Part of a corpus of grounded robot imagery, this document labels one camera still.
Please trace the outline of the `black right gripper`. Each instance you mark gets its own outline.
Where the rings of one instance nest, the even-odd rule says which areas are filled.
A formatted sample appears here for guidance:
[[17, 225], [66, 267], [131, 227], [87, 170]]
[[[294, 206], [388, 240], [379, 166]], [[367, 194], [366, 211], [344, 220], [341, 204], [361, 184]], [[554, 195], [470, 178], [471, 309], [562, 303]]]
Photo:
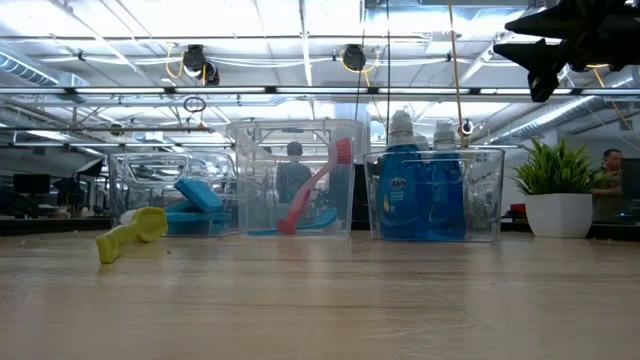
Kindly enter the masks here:
[[[516, 34], [570, 38], [568, 63], [574, 71], [606, 65], [621, 71], [639, 64], [639, 2], [625, 0], [560, 0], [536, 14], [510, 21], [504, 28]], [[546, 102], [559, 86], [558, 73], [565, 66], [559, 45], [544, 39], [530, 44], [496, 44], [500, 55], [528, 71], [531, 100]]]

